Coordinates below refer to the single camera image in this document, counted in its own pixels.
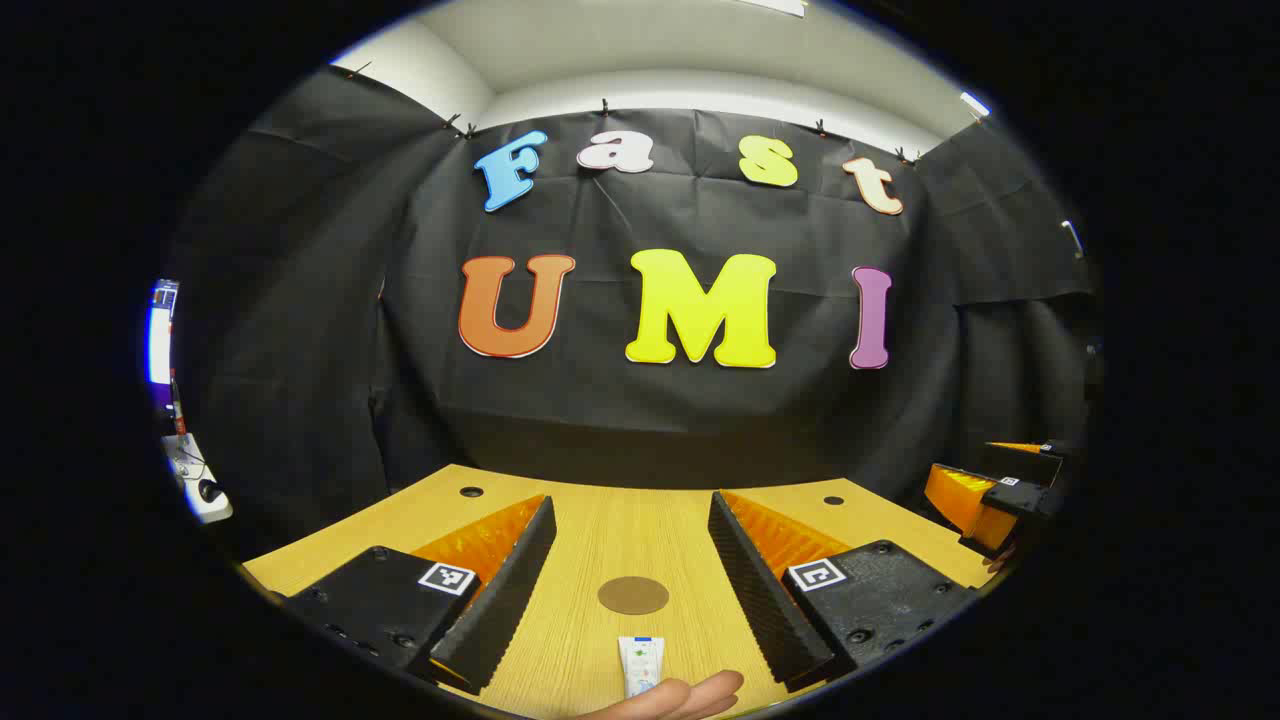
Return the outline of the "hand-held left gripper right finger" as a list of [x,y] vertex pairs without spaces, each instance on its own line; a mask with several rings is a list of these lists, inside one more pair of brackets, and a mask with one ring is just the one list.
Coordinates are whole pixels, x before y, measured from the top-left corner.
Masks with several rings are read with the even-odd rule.
[[787,691],[858,675],[978,598],[890,539],[858,547],[728,491],[707,529],[773,679]]

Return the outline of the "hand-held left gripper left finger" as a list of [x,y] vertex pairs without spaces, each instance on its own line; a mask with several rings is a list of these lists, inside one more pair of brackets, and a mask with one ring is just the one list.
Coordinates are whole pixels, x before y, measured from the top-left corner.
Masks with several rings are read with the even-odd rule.
[[477,694],[492,682],[557,536],[534,495],[411,553],[371,546],[284,609],[392,671]]

